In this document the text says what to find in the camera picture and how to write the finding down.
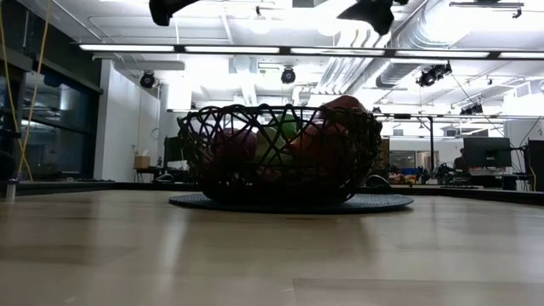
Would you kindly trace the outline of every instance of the black wire basket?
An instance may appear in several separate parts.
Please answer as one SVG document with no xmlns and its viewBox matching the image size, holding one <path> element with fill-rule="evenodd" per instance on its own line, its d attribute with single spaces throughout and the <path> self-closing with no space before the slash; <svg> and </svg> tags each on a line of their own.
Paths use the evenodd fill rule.
<svg viewBox="0 0 544 306">
<path fill-rule="evenodd" d="M 325 106 L 211 106 L 178 124 L 190 171 L 220 202 L 344 202 L 382 141 L 372 114 Z"/>
</svg>

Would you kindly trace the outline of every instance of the yellow cable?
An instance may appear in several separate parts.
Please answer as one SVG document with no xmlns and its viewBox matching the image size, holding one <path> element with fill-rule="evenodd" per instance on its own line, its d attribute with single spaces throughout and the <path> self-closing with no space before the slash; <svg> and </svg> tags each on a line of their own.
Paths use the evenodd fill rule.
<svg viewBox="0 0 544 306">
<path fill-rule="evenodd" d="M 533 170 L 533 167 L 530 167 L 530 171 L 533 173 L 533 191 L 536 191 L 536 174 L 535 174 L 535 170 Z"/>
<path fill-rule="evenodd" d="M 26 131 L 25 131 L 25 142 L 23 143 L 23 156 L 25 156 L 26 145 L 28 145 L 28 135 L 30 134 L 30 131 L 31 131 L 32 113 L 34 111 L 34 104 L 36 103 L 37 86 L 40 83 L 40 74 L 42 72 L 43 52 L 45 51 L 45 41 L 47 40 L 47 37 L 48 37 L 49 16 L 51 15 L 51 2 L 52 0 L 48 0 L 48 12 L 45 18 L 45 28 L 43 29 L 42 49 L 40 50 L 40 59 L 37 62 L 36 84 L 34 85 L 34 95 L 32 96 L 31 111 L 28 115 L 28 125 L 26 126 Z M 23 167 L 23 160 L 21 159 L 19 164 L 19 172 L 22 167 Z"/>
<path fill-rule="evenodd" d="M 9 80 L 9 67 L 8 67 L 8 53 L 6 52 L 6 40 L 5 35 L 3 32 L 3 16 L 2 16 L 2 5 L 0 4 L 0 34 L 2 35 L 2 52 L 3 52 L 3 67 L 6 72 L 6 80 L 8 82 L 8 96 L 9 96 L 9 103 L 11 104 L 11 115 L 14 119 L 14 127 L 15 132 L 19 132 L 19 123 L 17 122 L 17 116 L 15 115 L 15 104 L 14 104 L 14 96 L 11 92 L 11 81 Z M 20 139 L 17 139 L 17 142 L 19 143 L 20 151 L 23 152 L 23 144 L 21 143 Z M 32 178 L 32 171 L 31 167 L 28 165 L 28 161 L 26 161 L 25 155 L 21 157 L 21 160 L 26 165 L 26 171 L 28 171 L 28 176 L 33 180 Z"/>
</svg>

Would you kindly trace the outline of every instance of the cardboard box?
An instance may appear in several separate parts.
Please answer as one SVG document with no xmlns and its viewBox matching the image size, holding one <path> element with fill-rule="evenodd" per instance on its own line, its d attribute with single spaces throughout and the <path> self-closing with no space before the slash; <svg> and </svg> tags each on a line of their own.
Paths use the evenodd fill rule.
<svg viewBox="0 0 544 306">
<path fill-rule="evenodd" d="M 134 157 L 134 169 L 147 169 L 151 165 L 151 157 L 149 156 L 135 156 Z"/>
</svg>

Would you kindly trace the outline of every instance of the red apple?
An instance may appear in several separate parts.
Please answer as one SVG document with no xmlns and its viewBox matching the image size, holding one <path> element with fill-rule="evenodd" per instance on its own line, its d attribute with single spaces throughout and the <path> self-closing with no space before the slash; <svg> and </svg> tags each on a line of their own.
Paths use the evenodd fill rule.
<svg viewBox="0 0 544 306">
<path fill-rule="evenodd" d="M 250 130 L 226 128 L 213 137 L 214 161 L 248 162 L 256 150 L 257 135 Z"/>
<path fill-rule="evenodd" d="M 357 100 L 357 98 L 349 96 L 349 95 L 343 95 L 341 97 L 338 97 L 334 99 L 331 102 L 323 104 L 328 109 L 334 109 L 334 108 L 345 108 L 345 109 L 351 109 L 355 112 L 364 112 L 367 113 L 368 110 Z M 331 120 L 335 123 L 340 123 L 344 125 L 345 127 L 349 126 L 349 118 L 345 114 L 335 114 L 334 116 L 331 116 L 331 114 L 320 111 L 317 113 L 316 118 L 317 119 L 327 119 Z"/>
<path fill-rule="evenodd" d="M 323 124 L 315 120 L 290 144 L 291 151 L 303 166 L 320 166 L 328 173 L 342 173 L 354 160 L 353 143 L 347 129 L 340 124 Z"/>
</svg>

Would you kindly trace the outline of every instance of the dark blue mat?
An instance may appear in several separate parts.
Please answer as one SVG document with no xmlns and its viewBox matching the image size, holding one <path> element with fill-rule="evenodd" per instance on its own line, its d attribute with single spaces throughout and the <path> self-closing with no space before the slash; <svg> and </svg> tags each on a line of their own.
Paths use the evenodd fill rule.
<svg viewBox="0 0 544 306">
<path fill-rule="evenodd" d="M 178 195 L 169 203 L 185 207 L 211 209 L 244 213 L 296 213 L 296 214 L 345 214 L 345 213 L 383 213 L 405 209 L 414 200 L 403 195 L 355 195 L 342 204 L 312 206 L 311 203 L 299 205 L 240 204 L 220 203 L 202 194 Z"/>
</svg>

